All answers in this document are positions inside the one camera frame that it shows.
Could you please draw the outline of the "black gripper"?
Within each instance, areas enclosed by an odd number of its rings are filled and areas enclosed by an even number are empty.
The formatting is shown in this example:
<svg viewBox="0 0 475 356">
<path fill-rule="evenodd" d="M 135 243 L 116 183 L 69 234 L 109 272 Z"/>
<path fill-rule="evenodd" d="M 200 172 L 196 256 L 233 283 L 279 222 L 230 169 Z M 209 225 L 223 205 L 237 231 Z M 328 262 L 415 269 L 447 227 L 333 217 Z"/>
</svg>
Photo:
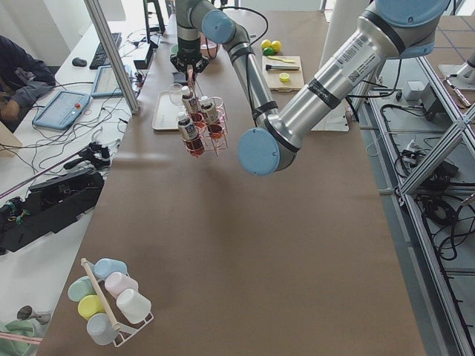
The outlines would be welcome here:
<svg viewBox="0 0 475 356">
<path fill-rule="evenodd" d="M 193 73 L 202 73 L 209 64 L 209 60 L 201 53 L 192 55 L 171 54 L 170 61 L 175 69 L 181 73 L 187 73 L 190 68 Z"/>
</svg>

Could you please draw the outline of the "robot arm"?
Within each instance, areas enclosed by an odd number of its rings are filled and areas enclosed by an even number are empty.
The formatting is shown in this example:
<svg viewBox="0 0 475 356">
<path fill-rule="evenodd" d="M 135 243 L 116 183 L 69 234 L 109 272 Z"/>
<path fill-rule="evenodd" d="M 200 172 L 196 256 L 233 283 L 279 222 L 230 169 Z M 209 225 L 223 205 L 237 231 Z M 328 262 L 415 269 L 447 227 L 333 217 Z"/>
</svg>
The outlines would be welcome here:
<svg viewBox="0 0 475 356">
<path fill-rule="evenodd" d="M 200 53 L 200 36 L 220 44 L 228 53 L 252 112 L 255 125 L 265 127 L 278 115 L 278 105 L 265 83 L 246 29 L 209 1 L 176 1 L 177 54 L 170 57 L 183 73 L 202 72 L 209 61 Z"/>
<path fill-rule="evenodd" d="M 435 30 L 448 1 L 372 1 L 358 17 L 355 32 L 308 84 L 278 109 L 258 67 L 246 29 L 209 1 L 176 1 L 177 70 L 206 67 L 200 37 L 228 53 L 252 109 L 255 127 L 240 138 L 237 154 L 251 174 L 266 176 L 290 166 L 304 136 L 378 65 L 387 59 L 432 52 Z"/>
</svg>

